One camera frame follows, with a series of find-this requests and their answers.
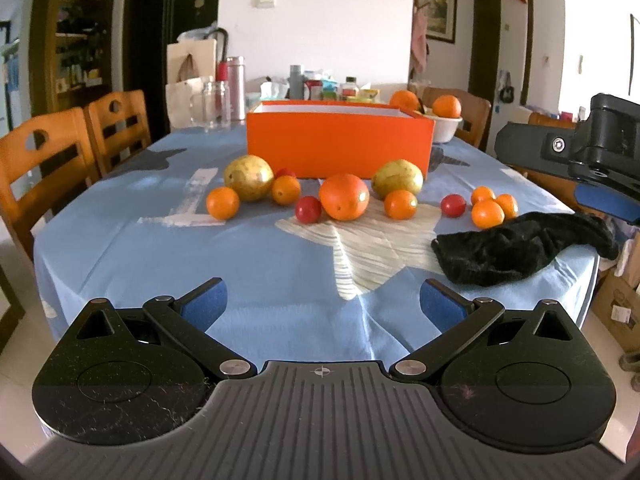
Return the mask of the pink thermos bottle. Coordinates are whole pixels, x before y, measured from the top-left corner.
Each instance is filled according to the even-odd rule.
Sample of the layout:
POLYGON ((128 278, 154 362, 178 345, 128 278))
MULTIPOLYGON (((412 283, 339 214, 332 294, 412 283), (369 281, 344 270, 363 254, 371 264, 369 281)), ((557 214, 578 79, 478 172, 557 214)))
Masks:
POLYGON ((245 104, 245 58, 228 56, 227 74, 232 122, 242 122, 246 117, 245 104))

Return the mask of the large orange table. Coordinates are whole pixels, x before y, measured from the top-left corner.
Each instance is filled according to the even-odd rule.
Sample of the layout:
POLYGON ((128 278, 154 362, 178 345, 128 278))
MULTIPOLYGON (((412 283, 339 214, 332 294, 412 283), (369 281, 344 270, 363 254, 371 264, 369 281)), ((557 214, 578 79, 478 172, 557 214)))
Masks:
POLYGON ((326 214, 337 221, 360 218, 370 200, 369 188, 353 174, 336 174, 322 182, 319 198, 326 214))

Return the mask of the large orange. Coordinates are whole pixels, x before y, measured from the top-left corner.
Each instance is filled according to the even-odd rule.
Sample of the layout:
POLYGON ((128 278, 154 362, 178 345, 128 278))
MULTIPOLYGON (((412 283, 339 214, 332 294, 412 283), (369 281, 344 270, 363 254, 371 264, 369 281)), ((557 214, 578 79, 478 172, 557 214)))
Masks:
POLYGON ((420 112, 422 110, 420 99, 410 90, 397 90, 390 97, 390 106, 420 112))
POLYGON ((456 96, 443 94, 434 99, 432 112, 438 117, 458 119, 462 114, 462 106, 456 96))

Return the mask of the tissue box teal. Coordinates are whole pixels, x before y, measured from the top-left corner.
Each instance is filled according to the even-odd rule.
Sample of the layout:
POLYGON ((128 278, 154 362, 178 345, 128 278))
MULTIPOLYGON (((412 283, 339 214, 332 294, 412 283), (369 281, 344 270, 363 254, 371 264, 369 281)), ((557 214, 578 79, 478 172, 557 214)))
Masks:
POLYGON ((260 84, 259 92, 262 101, 282 101, 288 97, 290 85, 285 81, 266 80, 260 84))

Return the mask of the wooden chair near right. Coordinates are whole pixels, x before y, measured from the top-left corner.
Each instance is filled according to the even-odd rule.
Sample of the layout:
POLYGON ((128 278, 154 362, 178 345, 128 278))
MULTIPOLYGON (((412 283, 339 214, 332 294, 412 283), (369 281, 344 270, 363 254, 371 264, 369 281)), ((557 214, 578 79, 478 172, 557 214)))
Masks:
MULTIPOLYGON (((529 115, 529 125, 551 127, 555 129, 567 129, 574 130, 575 124, 571 120, 561 120, 549 117, 547 115, 533 112, 529 115)), ((574 211, 585 212, 586 214, 594 214, 597 217, 602 218, 602 212, 597 212, 595 209, 587 206, 582 206, 575 198, 575 191, 577 188, 577 182, 570 180, 566 169, 558 168, 553 170, 551 174, 547 171, 541 171, 542 166, 559 166, 562 160, 559 155, 550 155, 551 160, 545 162, 541 159, 535 159, 531 164, 526 166, 512 165, 512 168, 526 177, 527 180, 534 182, 536 185, 544 188, 551 193, 554 197, 560 200, 566 206, 569 206, 574 211)))

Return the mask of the paper shopping bag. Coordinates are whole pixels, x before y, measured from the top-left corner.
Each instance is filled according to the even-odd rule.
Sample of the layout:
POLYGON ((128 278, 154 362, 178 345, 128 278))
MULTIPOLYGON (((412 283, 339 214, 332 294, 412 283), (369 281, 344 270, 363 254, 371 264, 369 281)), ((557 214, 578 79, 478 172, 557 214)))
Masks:
POLYGON ((172 130, 192 125, 191 98, 206 80, 215 80, 217 40, 186 40, 166 48, 167 84, 165 102, 172 130))

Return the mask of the large orange right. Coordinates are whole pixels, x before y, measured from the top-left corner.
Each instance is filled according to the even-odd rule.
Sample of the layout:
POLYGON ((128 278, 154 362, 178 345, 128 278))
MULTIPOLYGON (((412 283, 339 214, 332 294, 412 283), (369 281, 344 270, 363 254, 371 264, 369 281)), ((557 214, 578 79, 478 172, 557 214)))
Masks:
POLYGON ((432 112, 438 117, 458 119, 462 114, 462 106, 456 96, 443 94, 434 99, 432 112))

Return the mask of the glass jar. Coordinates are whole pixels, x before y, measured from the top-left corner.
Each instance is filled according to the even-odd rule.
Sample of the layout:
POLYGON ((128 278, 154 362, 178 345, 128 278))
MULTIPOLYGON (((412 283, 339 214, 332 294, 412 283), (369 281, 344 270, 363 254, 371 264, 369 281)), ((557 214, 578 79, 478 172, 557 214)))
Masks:
POLYGON ((190 97, 192 125, 207 131, 226 130, 231 125, 231 105, 225 81, 203 79, 190 97))

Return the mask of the wooden chair far left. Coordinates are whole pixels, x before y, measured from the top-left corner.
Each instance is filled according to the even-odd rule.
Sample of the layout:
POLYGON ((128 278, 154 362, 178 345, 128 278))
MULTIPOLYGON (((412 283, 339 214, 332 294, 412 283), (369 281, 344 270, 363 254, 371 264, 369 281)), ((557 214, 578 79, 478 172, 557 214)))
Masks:
POLYGON ((109 174, 118 159, 120 164, 151 144, 142 90, 111 92, 84 108, 90 142, 102 177, 109 174))

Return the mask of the large orange left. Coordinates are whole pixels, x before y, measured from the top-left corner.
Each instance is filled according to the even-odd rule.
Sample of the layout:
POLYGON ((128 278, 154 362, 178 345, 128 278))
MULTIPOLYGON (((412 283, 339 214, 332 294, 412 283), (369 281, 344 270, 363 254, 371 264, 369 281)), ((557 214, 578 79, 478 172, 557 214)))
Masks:
POLYGON ((390 106, 420 112, 422 110, 420 99, 410 90, 397 90, 390 97, 390 106))

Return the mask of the red tomato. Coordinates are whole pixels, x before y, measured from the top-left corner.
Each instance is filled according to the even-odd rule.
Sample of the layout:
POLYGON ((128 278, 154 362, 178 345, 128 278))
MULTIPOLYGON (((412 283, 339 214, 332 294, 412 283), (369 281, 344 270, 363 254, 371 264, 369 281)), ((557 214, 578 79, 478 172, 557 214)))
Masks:
POLYGON ((295 218, 303 224, 316 223, 322 216, 322 205, 320 200, 314 196, 301 197, 294 208, 295 218))
POLYGON ((447 218, 459 218, 466 211, 466 200, 459 194, 449 194, 440 201, 440 211, 447 218))

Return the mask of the orange cardboard box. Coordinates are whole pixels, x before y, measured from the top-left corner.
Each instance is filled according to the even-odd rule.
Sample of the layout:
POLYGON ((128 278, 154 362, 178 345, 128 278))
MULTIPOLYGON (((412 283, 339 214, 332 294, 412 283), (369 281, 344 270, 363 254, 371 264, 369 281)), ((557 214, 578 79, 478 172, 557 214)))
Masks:
POLYGON ((425 174, 434 128, 431 118, 383 104, 267 101, 246 116, 247 153, 301 179, 370 179, 396 159, 425 174))

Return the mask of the green yellow cup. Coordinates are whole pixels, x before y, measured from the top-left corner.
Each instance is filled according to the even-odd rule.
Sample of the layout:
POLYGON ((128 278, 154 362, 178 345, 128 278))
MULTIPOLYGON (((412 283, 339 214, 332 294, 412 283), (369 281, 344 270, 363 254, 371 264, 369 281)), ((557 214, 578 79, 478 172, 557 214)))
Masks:
POLYGON ((378 103, 380 102, 380 90, 360 89, 357 93, 357 100, 365 103, 378 103))

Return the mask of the wooden chair far right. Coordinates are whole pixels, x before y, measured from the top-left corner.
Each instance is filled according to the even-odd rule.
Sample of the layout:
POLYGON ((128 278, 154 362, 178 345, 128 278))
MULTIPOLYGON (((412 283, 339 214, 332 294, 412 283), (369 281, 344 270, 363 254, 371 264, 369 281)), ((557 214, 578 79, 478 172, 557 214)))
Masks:
POLYGON ((474 148, 480 148, 489 126, 490 103, 460 89, 425 87, 420 94, 426 106, 431 106, 441 96, 455 96, 461 104, 463 122, 456 136, 474 148))

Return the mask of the small tangerine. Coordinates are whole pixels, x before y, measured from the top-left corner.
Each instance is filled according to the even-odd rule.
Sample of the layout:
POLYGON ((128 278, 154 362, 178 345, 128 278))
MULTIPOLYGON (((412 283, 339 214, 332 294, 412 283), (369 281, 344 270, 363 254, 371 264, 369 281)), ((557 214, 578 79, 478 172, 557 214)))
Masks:
POLYGON ((274 179, 271 187, 272 200, 279 206, 291 206, 295 204, 302 192, 299 180, 296 177, 284 174, 274 179))
POLYGON ((409 220, 418 210, 418 199, 410 191, 389 192, 384 200, 384 211, 393 220, 409 220))
POLYGON ((484 200, 495 200, 497 198, 495 192, 488 186, 479 186, 471 194, 471 204, 475 206, 484 200))
POLYGON ((233 188, 214 188, 206 197, 207 212, 218 221, 232 219, 240 209, 240 198, 233 188))
POLYGON ((518 208, 518 201, 511 194, 501 194, 497 196, 496 203, 502 209, 506 220, 516 218, 520 212, 520 208, 518 208))
POLYGON ((471 210, 472 222, 480 230, 500 226, 505 218, 503 209, 495 200, 480 200, 473 205, 471 210))

